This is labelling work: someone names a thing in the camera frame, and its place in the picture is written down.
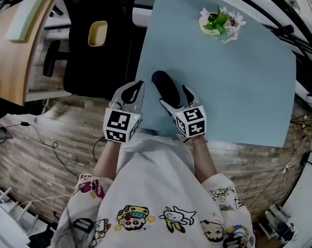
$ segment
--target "white cartoon shirt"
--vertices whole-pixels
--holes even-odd
[[[136,133],[121,147],[114,181],[80,176],[51,242],[74,245],[255,247],[255,236],[231,180],[200,184],[180,141]]]

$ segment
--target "green plant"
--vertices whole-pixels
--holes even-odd
[[[221,12],[219,5],[217,5],[218,14],[211,13],[207,25],[203,27],[208,30],[218,30],[222,35],[226,30],[224,29],[224,24],[227,20],[231,20],[232,17],[224,12]]]

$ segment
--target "sleeve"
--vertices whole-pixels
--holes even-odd
[[[234,183],[223,174],[217,174],[202,186],[217,203],[224,218],[224,248],[255,247],[250,213],[237,196]]]
[[[93,236],[93,223],[99,206],[112,180],[90,174],[82,174],[74,189],[51,240],[50,247],[89,247]]]

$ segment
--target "floor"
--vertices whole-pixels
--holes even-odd
[[[65,62],[56,64],[54,76],[42,75],[45,52],[51,40],[62,39],[62,50],[68,50],[66,32],[61,36],[55,32],[44,35],[45,42],[39,45],[35,56],[31,90],[41,90],[49,85],[55,89],[62,87]],[[0,120],[4,126],[27,121],[39,131],[44,142],[58,143],[57,155],[75,174],[91,172],[95,166],[93,145],[102,137],[102,124],[108,102],[99,98],[71,96],[51,99],[45,114],[7,115]],[[292,117],[303,115],[294,104]],[[53,196],[71,194],[77,182],[54,155],[52,149],[43,145],[32,127],[16,126],[9,129],[14,139],[0,145],[0,186],[12,187],[12,196],[20,203]],[[311,138],[304,141],[306,130],[291,124],[283,148],[246,144],[209,142],[208,147],[218,172],[225,174],[235,183],[238,195],[248,207],[252,220],[258,221],[273,203],[280,204],[293,185],[299,171],[302,155],[308,150]],[[102,153],[104,144],[97,143],[95,156]],[[267,190],[253,203],[274,176],[291,159],[285,176],[280,173]],[[49,222],[57,222],[53,211],[60,215],[69,196],[50,198],[33,202],[30,210]]]

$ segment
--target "flower arrangement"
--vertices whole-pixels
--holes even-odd
[[[199,26],[201,30],[208,35],[222,36],[223,40],[221,42],[227,43],[231,40],[237,40],[239,35],[239,30],[241,26],[245,25],[246,22],[243,21],[243,16],[239,13],[237,15],[234,12],[227,12],[226,7],[218,7],[218,12],[208,12],[205,8],[201,11],[201,17],[199,19]]]

